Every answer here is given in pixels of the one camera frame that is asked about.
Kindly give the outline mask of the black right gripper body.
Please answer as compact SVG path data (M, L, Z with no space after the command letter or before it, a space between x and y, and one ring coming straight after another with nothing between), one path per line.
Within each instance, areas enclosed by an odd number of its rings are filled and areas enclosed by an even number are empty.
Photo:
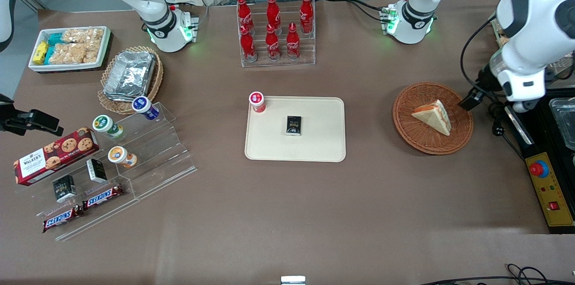
M21 111L15 108L14 101L8 96L0 95L0 130L2 132L25 135L29 129L30 117L28 111Z

